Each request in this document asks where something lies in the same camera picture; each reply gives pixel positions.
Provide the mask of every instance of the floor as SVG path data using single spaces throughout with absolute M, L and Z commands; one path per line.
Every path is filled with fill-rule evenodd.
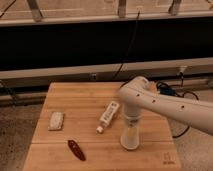
M 213 102 L 213 90 L 196 92 L 201 100 Z M 0 170 L 21 171 L 42 105 L 0 108 Z M 173 134 L 185 125 L 169 120 Z M 190 129 L 174 140 L 183 171 L 211 171 L 213 137 Z

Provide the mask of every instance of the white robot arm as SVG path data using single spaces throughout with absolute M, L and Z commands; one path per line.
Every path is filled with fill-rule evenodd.
M 122 86 L 119 97 L 124 102 L 127 123 L 127 129 L 121 136 L 121 144 L 126 149 L 133 150 L 139 145 L 139 132 L 134 126 L 142 108 L 213 135 L 213 103 L 152 93 L 149 81 L 144 77 L 136 77 Z

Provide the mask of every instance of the wood grain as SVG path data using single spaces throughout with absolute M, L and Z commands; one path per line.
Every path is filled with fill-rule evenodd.
M 120 145 L 124 128 L 122 83 L 53 83 L 50 85 L 25 162 L 24 171 L 179 171 L 177 151 L 165 117 L 143 110 L 140 147 L 126 151 Z M 96 133 L 99 117 L 111 100 L 121 108 L 103 134 Z M 62 131 L 48 131 L 53 111 L 65 113 Z M 76 158 L 67 140 L 78 142 L 86 161 Z

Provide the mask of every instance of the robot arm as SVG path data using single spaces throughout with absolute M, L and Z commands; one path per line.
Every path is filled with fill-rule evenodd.
M 130 122 L 144 108 L 213 135 L 213 103 L 152 93 L 144 77 L 122 86 L 119 97 L 124 102 L 124 116 Z

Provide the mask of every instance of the metal bar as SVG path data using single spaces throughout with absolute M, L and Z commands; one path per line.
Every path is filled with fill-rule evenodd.
M 0 9 L 0 18 L 5 12 L 15 3 L 16 0 L 7 0 L 7 2 Z
M 42 16 L 42 13 L 41 13 L 41 11 L 39 9 L 37 1 L 36 0 L 27 0 L 27 2 L 28 2 L 28 5 L 30 7 L 30 10 L 32 12 L 33 19 L 36 22 L 41 21 L 43 16 Z
M 171 15 L 177 15 L 178 14 L 181 2 L 182 2 L 182 0 L 173 0 L 172 1 L 172 4 L 169 8 L 169 13 Z
M 118 16 L 120 18 L 125 18 L 125 16 L 126 16 L 126 1 L 127 0 L 119 0 L 119 4 L 118 4 Z

